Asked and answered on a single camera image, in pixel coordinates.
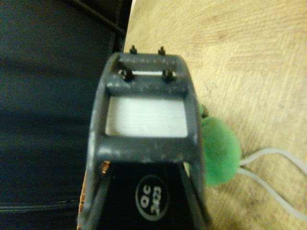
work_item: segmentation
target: black bolt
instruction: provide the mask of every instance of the black bolt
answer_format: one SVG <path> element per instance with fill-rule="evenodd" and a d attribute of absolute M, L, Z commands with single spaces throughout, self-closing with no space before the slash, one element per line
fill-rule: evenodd
<path fill-rule="evenodd" d="M 123 69 L 121 75 L 125 81 L 131 81 L 133 79 L 133 74 L 130 69 Z"/>
<path fill-rule="evenodd" d="M 170 71 L 169 69 L 163 70 L 162 72 L 162 79 L 165 82 L 171 82 L 173 81 L 175 78 L 173 77 L 173 72 Z"/>
<path fill-rule="evenodd" d="M 158 50 L 158 54 L 159 55 L 165 55 L 165 50 L 164 50 L 163 46 Z"/>
<path fill-rule="evenodd" d="M 130 49 L 130 53 L 131 54 L 137 54 L 138 50 L 134 46 L 132 46 L 131 49 Z"/>

